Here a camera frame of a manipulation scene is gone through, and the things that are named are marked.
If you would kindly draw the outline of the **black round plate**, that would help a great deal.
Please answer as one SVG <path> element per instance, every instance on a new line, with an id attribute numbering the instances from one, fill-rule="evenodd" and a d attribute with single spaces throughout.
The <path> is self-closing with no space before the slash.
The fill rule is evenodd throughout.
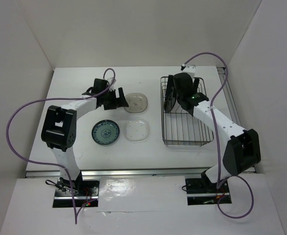
<path id="1" fill-rule="evenodd" d="M 177 93 L 174 85 L 174 76 L 169 75 L 167 79 L 167 87 L 164 100 L 164 111 L 170 113 L 177 100 Z"/>

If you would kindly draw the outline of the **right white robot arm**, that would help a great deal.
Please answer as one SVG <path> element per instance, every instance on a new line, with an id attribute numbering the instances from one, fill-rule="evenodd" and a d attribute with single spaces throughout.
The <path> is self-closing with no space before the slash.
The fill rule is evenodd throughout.
<path id="1" fill-rule="evenodd" d="M 261 161 L 259 135 L 232 122 L 203 93 L 197 91 L 195 79 L 185 72 L 172 76 L 176 101 L 196 119 L 215 132 L 217 164 L 201 174 L 201 188 L 213 191 L 231 176 L 237 176 Z"/>

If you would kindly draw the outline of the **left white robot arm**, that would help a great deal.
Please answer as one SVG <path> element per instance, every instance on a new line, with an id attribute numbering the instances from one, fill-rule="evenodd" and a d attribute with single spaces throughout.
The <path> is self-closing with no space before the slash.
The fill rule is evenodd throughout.
<path id="1" fill-rule="evenodd" d="M 114 82 L 113 78 L 96 78 L 94 85 L 78 100 L 62 106 L 51 105 L 47 109 L 41 139 L 55 155 L 60 179 L 72 195 L 79 195 L 83 191 L 82 173 L 73 152 L 77 121 L 101 106 L 104 110 L 128 106 L 123 88 L 118 88 L 119 95 L 116 96 L 116 90 L 112 88 Z"/>

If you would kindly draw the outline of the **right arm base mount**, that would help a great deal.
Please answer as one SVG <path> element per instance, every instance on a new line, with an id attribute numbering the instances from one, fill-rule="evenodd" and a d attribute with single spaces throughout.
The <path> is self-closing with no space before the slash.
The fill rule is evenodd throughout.
<path id="1" fill-rule="evenodd" d="M 214 205 L 221 200 L 221 204 L 231 204 L 232 199 L 228 182 L 217 189 L 216 185 L 204 187 L 200 178 L 186 178 L 181 189 L 187 194 L 187 203 L 194 205 Z"/>

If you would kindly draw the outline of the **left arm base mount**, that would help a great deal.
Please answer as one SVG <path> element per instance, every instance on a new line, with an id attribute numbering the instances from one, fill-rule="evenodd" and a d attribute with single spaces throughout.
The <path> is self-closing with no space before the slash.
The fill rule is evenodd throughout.
<path id="1" fill-rule="evenodd" d="M 72 208 L 72 195 L 69 186 L 63 186 L 60 180 L 57 182 L 45 180 L 45 184 L 55 187 L 53 208 Z M 81 189 L 74 189 L 73 195 L 78 208 L 85 203 L 87 208 L 98 207 L 99 180 L 83 181 Z"/>

